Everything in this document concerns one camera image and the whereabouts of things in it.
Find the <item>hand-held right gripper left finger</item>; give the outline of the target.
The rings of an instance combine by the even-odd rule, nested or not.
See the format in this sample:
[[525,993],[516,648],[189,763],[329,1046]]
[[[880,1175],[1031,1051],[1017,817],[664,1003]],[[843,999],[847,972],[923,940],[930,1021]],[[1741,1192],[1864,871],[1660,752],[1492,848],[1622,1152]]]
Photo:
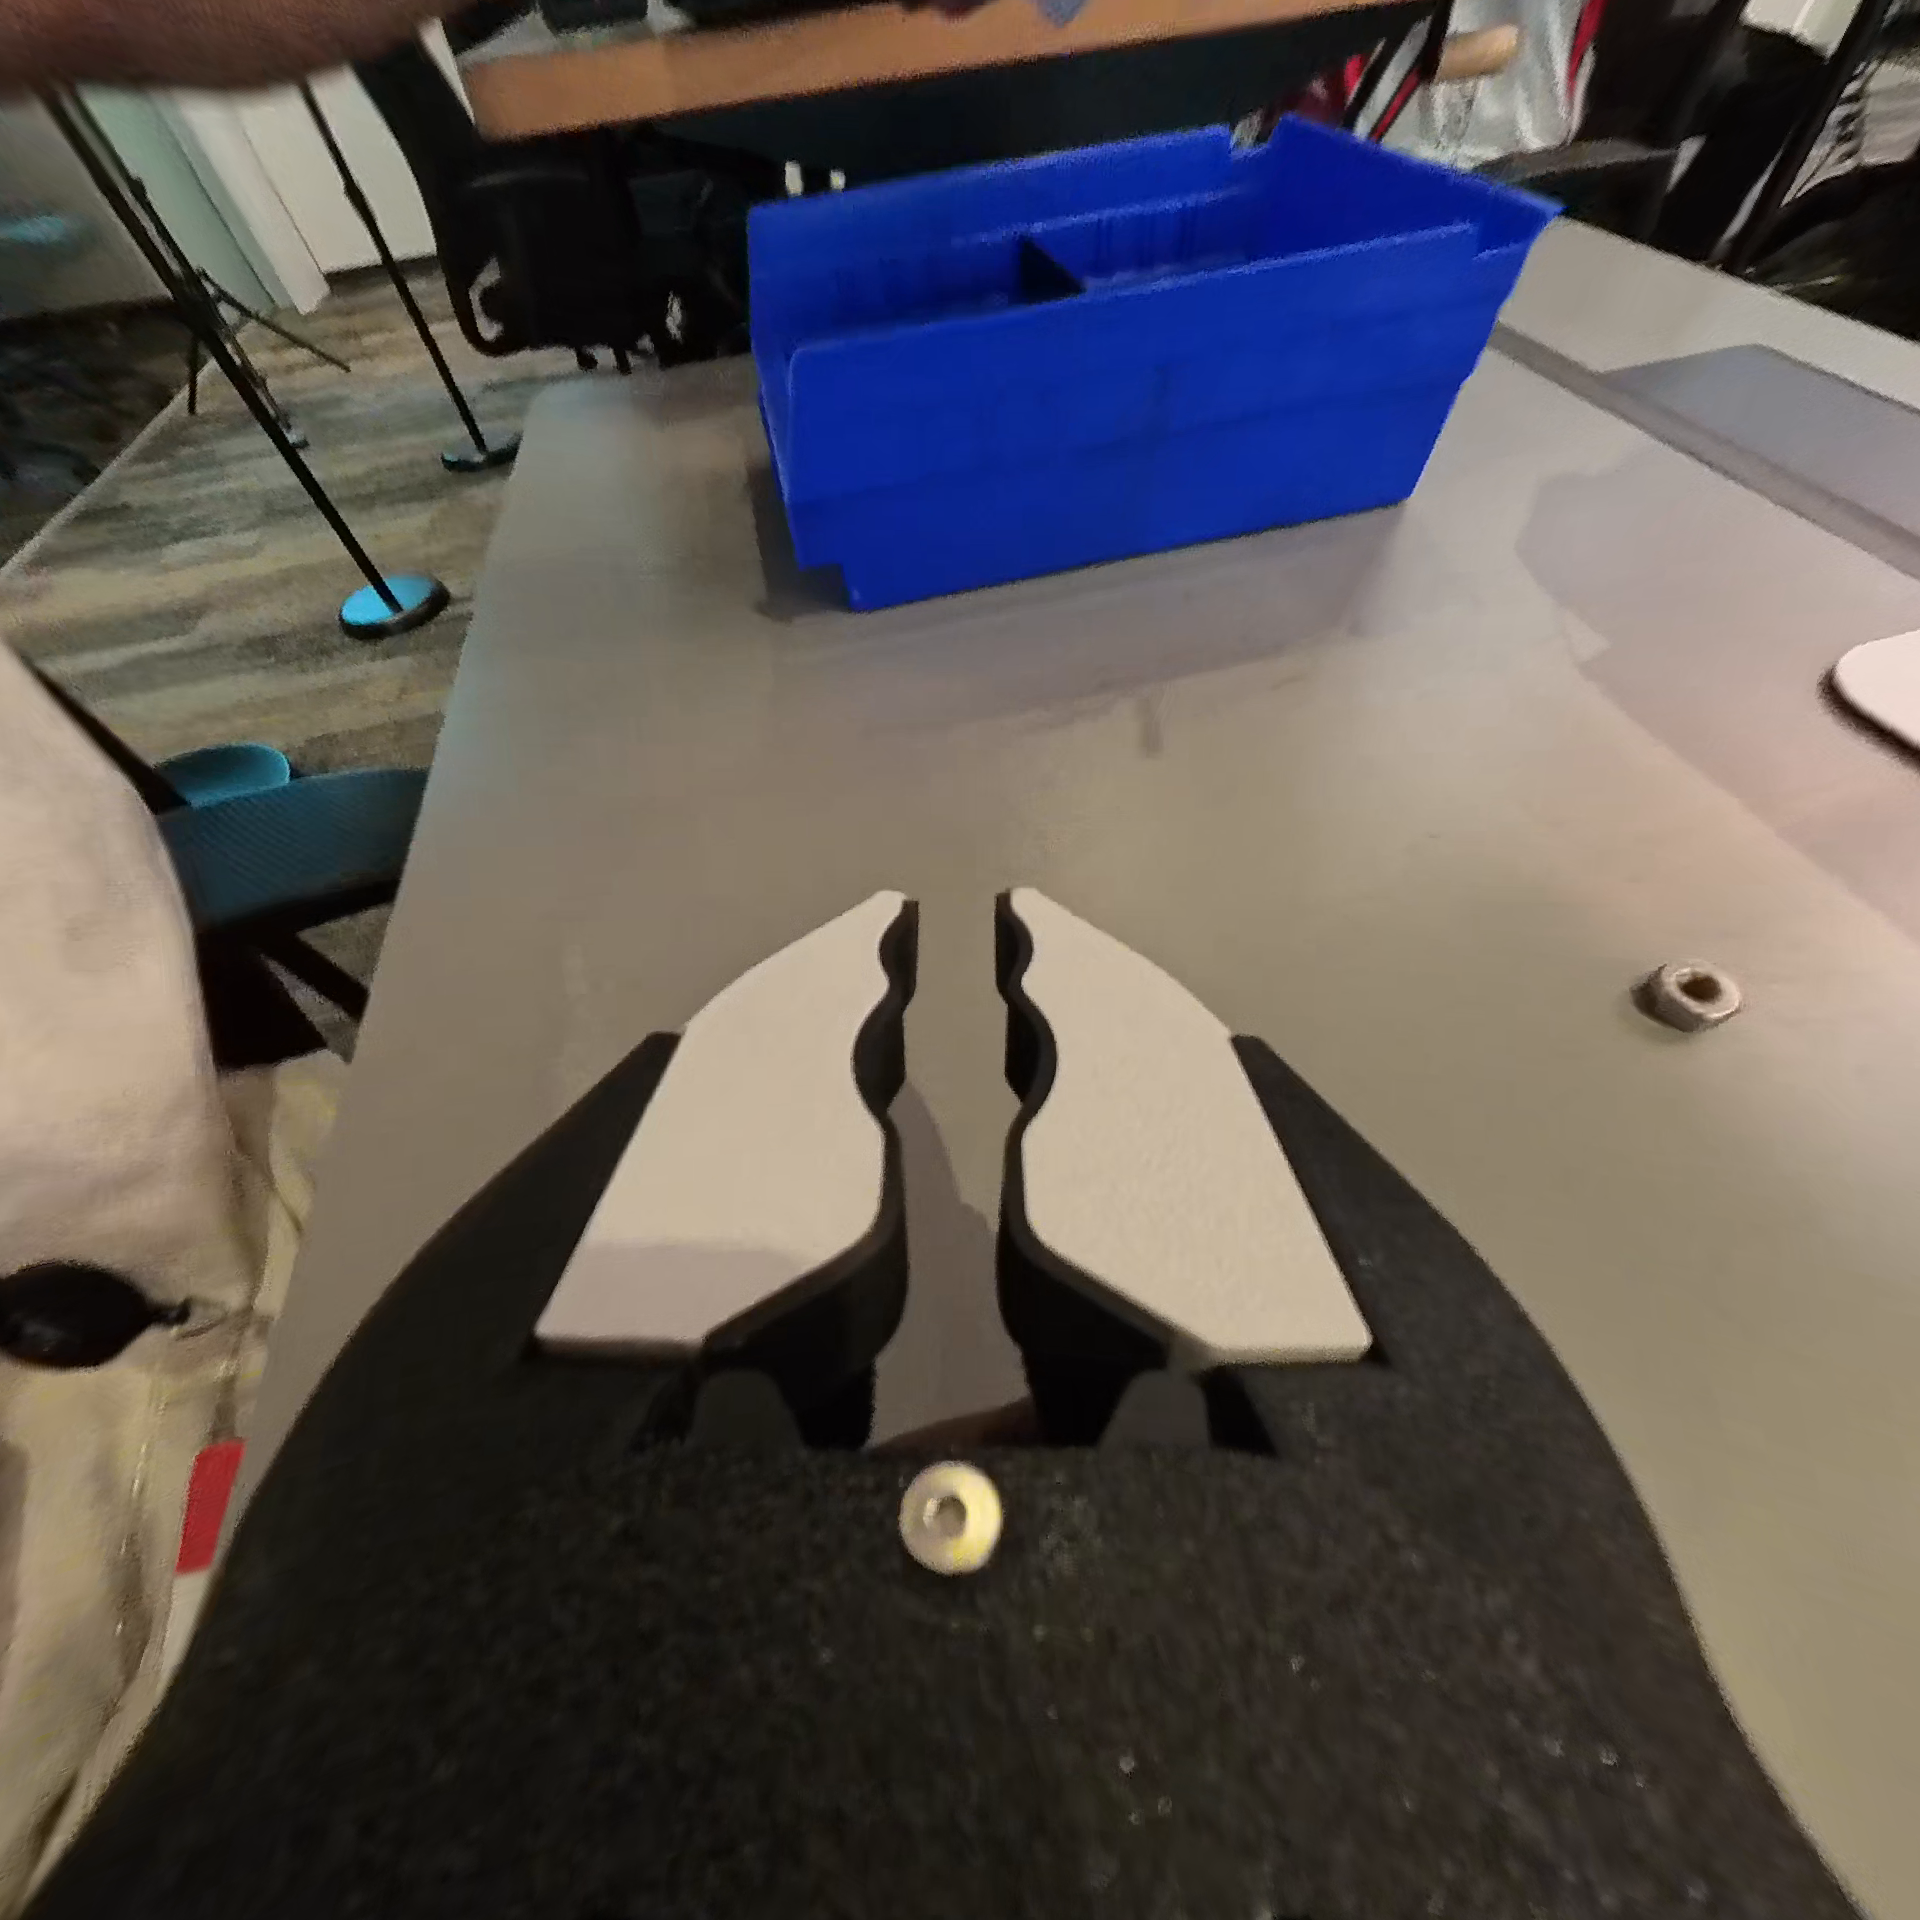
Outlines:
[[686,1021],[536,1316],[556,1357],[689,1360],[888,1238],[915,900],[874,890]]

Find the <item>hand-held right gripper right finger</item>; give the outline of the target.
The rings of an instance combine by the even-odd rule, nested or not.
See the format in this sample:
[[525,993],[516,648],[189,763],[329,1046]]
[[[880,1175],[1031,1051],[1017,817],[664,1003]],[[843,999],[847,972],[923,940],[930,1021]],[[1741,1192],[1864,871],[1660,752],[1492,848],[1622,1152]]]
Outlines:
[[1229,1027],[1043,890],[993,901],[997,1305],[1031,1365],[1352,1365],[1372,1329]]

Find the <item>steel hex nut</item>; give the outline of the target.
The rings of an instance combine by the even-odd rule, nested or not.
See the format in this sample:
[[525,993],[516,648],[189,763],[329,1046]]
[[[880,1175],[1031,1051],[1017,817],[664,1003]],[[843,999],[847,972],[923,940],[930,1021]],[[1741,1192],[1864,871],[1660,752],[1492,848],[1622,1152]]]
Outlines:
[[1662,962],[1633,984],[1633,1006],[1666,1031],[1698,1035],[1741,1013],[1739,981],[1696,958]]

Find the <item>blue plastic bin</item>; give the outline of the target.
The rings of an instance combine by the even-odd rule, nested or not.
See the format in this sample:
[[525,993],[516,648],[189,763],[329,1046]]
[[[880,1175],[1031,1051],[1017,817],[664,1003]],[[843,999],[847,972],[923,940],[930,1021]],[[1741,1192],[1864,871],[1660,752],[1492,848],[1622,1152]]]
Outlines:
[[878,611],[1396,508],[1556,216],[1298,118],[758,204],[791,557]]

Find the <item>person's left forearm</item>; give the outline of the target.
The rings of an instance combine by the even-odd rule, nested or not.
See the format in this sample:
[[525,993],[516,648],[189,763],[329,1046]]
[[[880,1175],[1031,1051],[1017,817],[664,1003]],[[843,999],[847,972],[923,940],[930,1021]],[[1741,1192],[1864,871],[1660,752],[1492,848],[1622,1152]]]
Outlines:
[[4,4],[3,97],[55,86],[258,90],[391,54],[438,4]]

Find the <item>teal office chair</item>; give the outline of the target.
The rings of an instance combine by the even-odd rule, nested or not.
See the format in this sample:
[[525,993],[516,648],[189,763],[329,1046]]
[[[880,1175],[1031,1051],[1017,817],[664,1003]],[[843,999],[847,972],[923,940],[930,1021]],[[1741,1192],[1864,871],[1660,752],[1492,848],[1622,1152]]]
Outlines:
[[295,989],[362,1025],[366,978],[309,936],[396,901],[426,787],[423,765],[366,765],[156,813],[218,1070],[323,1047]]

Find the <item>red tag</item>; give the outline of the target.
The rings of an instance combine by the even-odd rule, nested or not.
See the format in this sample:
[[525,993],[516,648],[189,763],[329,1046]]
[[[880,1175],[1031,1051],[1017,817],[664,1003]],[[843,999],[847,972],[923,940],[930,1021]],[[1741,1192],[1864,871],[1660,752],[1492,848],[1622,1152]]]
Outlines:
[[181,1507],[177,1578],[198,1578],[213,1570],[244,1453],[242,1438],[216,1438],[193,1456]]

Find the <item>black floor stand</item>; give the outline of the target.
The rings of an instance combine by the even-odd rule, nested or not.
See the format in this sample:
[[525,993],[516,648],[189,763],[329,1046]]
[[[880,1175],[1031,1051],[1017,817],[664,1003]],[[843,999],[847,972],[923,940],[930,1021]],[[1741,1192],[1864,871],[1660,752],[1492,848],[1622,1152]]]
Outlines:
[[402,312],[406,315],[406,323],[412,325],[412,332],[418,336],[419,348],[426,351],[426,359],[428,359],[432,376],[438,377],[438,385],[440,385],[455,418],[459,421],[464,438],[463,438],[463,444],[446,448],[440,452],[440,457],[438,457],[440,465],[450,473],[482,473],[482,472],[509,469],[519,456],[519,438],[505,437],[499,441],[488,441],[486,434],[482,432],[482,421],[470,410],[467,393],[459,388],[459,384],[446,363],[446,355],[419,309],[412,283],[406,280],[403,268],[398,266],[396,252],[391,251],[387,236],[383,235],[383,230],[377,224],[370,196],[366,196],[365,186],[359,184],[355,174],[350,171],[347,157],[343,155],[343,146],[341,146],[337,135],[333,134],[333,126],[329,126],[319,99],[313,97],[311,79],[297,83],[297,97],[301,97],[301,107],[306,110],[306,118],[311,119],[311,126],[319,135],[319,143],[322,143],[326,160],[335,168],[343,196],[345,196],[350,212],[355,216],[355,220],[362,224],[365,236],[373,243],[377,266],[383,268],[386,280],[391,283],[391,291],[392,291],[396,300],[402,304]]
[[89,118],[72,90],[43,93],[43,107],[52,118],[52,127],[80,160],[84,175],[101,192],[115,220],[127,231],[133,248],[162,283],[177,319],[185,325],[189,341],[204,351],[229,388],[244,404],[253,422],[273,448],[291,473],[295,484],[323,519],[341,542],[347,565],[359,574],[359,589],[347,590],[341,605],[337,623],[353,640],[374,644],[414,633],[450,606],[450,590],[436,578],[419,571],[383,571],[373,554],[359,542],[343,512],[323,490],[322,478],[306,462],[306,444],[295,438],[283,412],[275,406],[264,377],[254,372],[246,351],[236,344],[222,312],[213,300],[202,271],[189,262],[166,224],[162,220],[149,188],[125,168],[109,143],[109,135]]

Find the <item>white tablet stand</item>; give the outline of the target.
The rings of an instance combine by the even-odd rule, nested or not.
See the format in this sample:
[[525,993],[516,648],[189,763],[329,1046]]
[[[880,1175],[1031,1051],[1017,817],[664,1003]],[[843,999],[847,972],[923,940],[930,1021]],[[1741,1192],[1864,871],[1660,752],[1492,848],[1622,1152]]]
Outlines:
[[1826,690],[1856,722],[1916,758],[1916,630],[1862,640],[1826,670]]

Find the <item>black office chair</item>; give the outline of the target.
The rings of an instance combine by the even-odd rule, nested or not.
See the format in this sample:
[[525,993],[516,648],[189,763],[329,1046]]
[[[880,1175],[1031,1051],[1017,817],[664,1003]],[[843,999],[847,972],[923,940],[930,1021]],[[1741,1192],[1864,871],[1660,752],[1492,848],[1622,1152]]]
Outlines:
[[653,131],[488,142],[418,47],[359,79],[418,184],[455,323],[482,355],[749,348],[747,216],[763,178]]

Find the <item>wooden office desk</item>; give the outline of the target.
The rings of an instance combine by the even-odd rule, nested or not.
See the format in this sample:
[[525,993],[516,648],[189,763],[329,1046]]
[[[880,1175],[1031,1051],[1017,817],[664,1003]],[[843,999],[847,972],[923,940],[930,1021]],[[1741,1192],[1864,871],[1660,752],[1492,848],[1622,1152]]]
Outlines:
[[1367,10],[1356,4],[1089,4],[1052,25],[1036,5],[971,14],[855,5],[664,32],[634,21],[549,32],[529,21],[463,54],[459,83],[484,135],[524,139],[1289,32],[1321,20],[1346,25]]

